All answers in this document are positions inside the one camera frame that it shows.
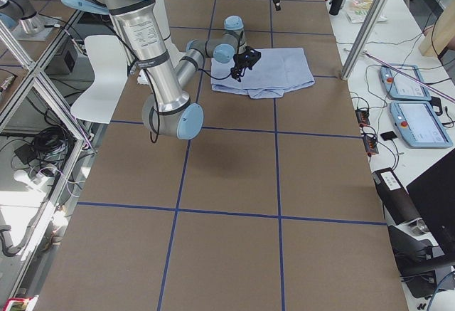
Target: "folded towel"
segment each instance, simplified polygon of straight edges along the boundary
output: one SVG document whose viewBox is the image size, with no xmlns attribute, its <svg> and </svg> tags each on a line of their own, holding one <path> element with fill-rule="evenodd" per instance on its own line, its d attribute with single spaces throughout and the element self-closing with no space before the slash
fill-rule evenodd
<svg viewBox="0 0 455 311">
<path fill-rule="evenodd" d="M 212 90 L 249 95 L 252 99 L 282 97 L 284 93 L 309 87 L 314 84 L 302 48 L 258 49 L 261 59 L 253 70 L 246 70 L 242 82 L 229 77 L 211 79 Z M 229 75 L 234 61 L 219 63 L 212 59 L 211 75 L 224 78 Z"/>
</svg>

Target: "wire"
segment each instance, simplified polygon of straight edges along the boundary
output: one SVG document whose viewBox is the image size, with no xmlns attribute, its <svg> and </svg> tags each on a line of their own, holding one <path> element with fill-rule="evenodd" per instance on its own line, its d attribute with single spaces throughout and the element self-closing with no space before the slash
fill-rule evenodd
<svg viewBox="0 0 455 311">
<path fill-rule="evenodd" d="M 55 125 L 59 125 L 59 122 L 55 119 L 53 119 L 52 117 L 50 117 L 49 115 L 47 115 L 45 112 L 42 112 L 38 107 L 36 107 L 36 105 L 32 102 L 32 100 L 29 98 L 29 97 L 26 97 L 26 100 L 28 101 L 28 103 L 30 103 L 30 106 L 36 111 L 38 112 L 39 114 L 41 114 L 42 116 L 44 116 L 44 121 L 46 122 L 46 124 L 50 125 L 50 126 L 55 126 Z"/>
<path fill-rule="evenodd" d="M 15 73 L 13 73 L 12 71 L 9 71 L 7 69 L 3 69 L 3 68 L 0 68 L 1 71 L 4 71 L 5 73 L 8 73 L 8 74 L 12 74 L 12 76 L 14 76 L 15 78 L 17 78 L 17 75 Z"/>
<path fill-rule="evenodd" d="M 56 21 L 61 21 L 62 23 L 64 23 L 66 26 L 68 26 L 69 28 L 71 28 L 75 34 L 77 35 L 77 37 L 79 37 L 79 39 L 83 40 L 84 38 L 80 35 L 80 33 L 77 32 L 77 30 L 71 25 L 69 24 L 67 21 L 64 21 L 60 18 L 56 18 L 56 17 L 51 17 L 51 16 L 47 16 L 45 14 L 42 14 L 42 13 L 39 13 L 41 16 L 43 17 L 46 17 L 46 18 L 50 18 L 50 19 L 55 19 Z"/>
<path fill-rule="evenodd" d="M 10 145 L 12 142 L 25 142 L 26 144 L 29 144 L 30 145 L 30 142 L 28 142 L 27 140 L 24 140 L 24 139 L 13 139 L 13 140 L 10 140 L 9 142 L 7 142 L 5 145 L 3 145 L 1 148 L 0 148 L 0 152 L 3 151 L 8 145 Z"/>
<path fill-rule="evenodd" d="M 397 167 L 398 167 L 398 161 L 399 159 L 397 158 L 397 156 L 395 155 L 395 153 L 393 153 L 393 151 L 385 144 L 383 144 L 382 142 L 379 142 L 378 141 L 378 144 L 379 145 L 382 145 L 383 147 L 385 147 L 393 156 L 393 165 L 392 165 L 392 170 L 395 170 Z"/>
<path fill-rule="evenodd" d="M 441 279 L 441 281 L 439 281 L 438 285 L 436 286 L 436 289 L 434 290 L 434 293 L 433 293 L 432 297 L 431 297 L 430 300 L 429 300 L 428 307 L 427 307 L 427 311 L 430 311 L 430 308 L 432 307 L 434 298 L 436 297 L 436 294 L 439 292 L 439 289 L 441 288 L 442 283 L 443 283 L 447 278 L 449 278 L 451 275 L 454 275 L 454 274 L 455 274 L 455 271 L 452 271 L 452 272 L 450 272 L 450 273 L 447 273 L 446 276 L 444 276 L 444 277 Z"/>
<path fill-rule="evenodd" d="M 441 2 L 441 0 L 438 0 L 437 3 L 436 3 L 436 5 L 435 5 L 435 7 L 434 7 L 434 8 L 432 9 L 432 11 L 429 13 L 428 18 L 427 18 L 427 21 L 425 22 L 425 25 L 424 25 L 424 27 L 423 27 L 423 30 L 425 30 L 425 29 L 427 28 L 429 19 L 430 19 L 430 17 L 432 16 L 432 14 L 434 13 L 434 11 L 436 10 L 436 6 L 438 6 L 440 2 Z M 436 27 L 436 24 L 437 24 L 438 20 L 439 20 L 439 17 L 436 19 L 436 21 L 435 21 L 435 23 L 434 23 L 433 31 L 434 31 L 434 28 Z M 433 49 L 434 49 L 434 44 L 433 44 L 433 31 L 432 31 L 431 37 L 432 37 L 432 46 L 433 46 Z M 420 39 L 420 37 L 419 37 L 418 39 L 415 40 L 414 44 L 412 45 L 411 51 L 407 54 L 405 60 L 403 61 L 403 64 L 405 64 L 405 63 L 406 63 L 406 60 L 411 56 L 412 52 L 414 51 L 415 45 L 417 44 L 417 42 L 418 42 L 419 39 Z"/>
<path fill-rule="evenodd" d="M 216 78 L 216 77 L 212 76 L 208 71 L 206 71 L 206 70 L 204 70 L 202 68 L 199 68 L 199 70 L 202 71 L 203 73 L 205 73 L 207 76 L 209 76 L 213 80 L 225 80 L 226 78 L 230 77 L 230 74 L 229 74 L 228 76 L 225 76 L 224 78 Z"/>
<path fill-rule="evenodd" d="M 447 117 L 450 119 L 450 122 L 443 122 L 442 125 L 443 125 L 445 128 L 453 128 L 454 125 L 455 125 L 455 121 L 454 121 L 454 119 L 452 119 L 452 117 L 449 115 L 449 109 L 448 109 L 447 106 L 444 106 L 444 111 L 446 112 Z"/>
<path fill-rule="evenodd" d="M 66 85 L 67 87 L 71 88 L 71 89 L 74 89 L 74 90 L 77 90 L 78 92 L 83 92 L 84 90 L 83 89 L 79 89 L 79 88 L 76 88 L 76 87 L 73 87 L 72 85 L 66 83 L 65 81 L 63 80 L 60 80 L 58 78 L 50 78 L 52 81 L 57 81 L 59 83 L 61 83 L 62 85 Z"/>
<path fill-rule="evenodd" d="M 411 39 L 407 39 L 406 41 L 401 41 L 401 42 L 398 42 L 398 43 L 369 41 L 369 42 L 367 42 L 367 44 L 389 44 L 389 45 L 393 45 L 393 46 L 399 46 L 400 44 L 413 41 L 414 39 L 416 39 L 417 37 L 420 37 L 421 35 L 422 35 L 422 32 L 419 33 L 417 36 L 412 37 Z M 341 45 L 353 45 L 354 44 L 354 43 L 341 43 L 341 42 L 338 42 L 338 41 L 336 43 L 337 44 L 341 44 Z"/>
</svg>

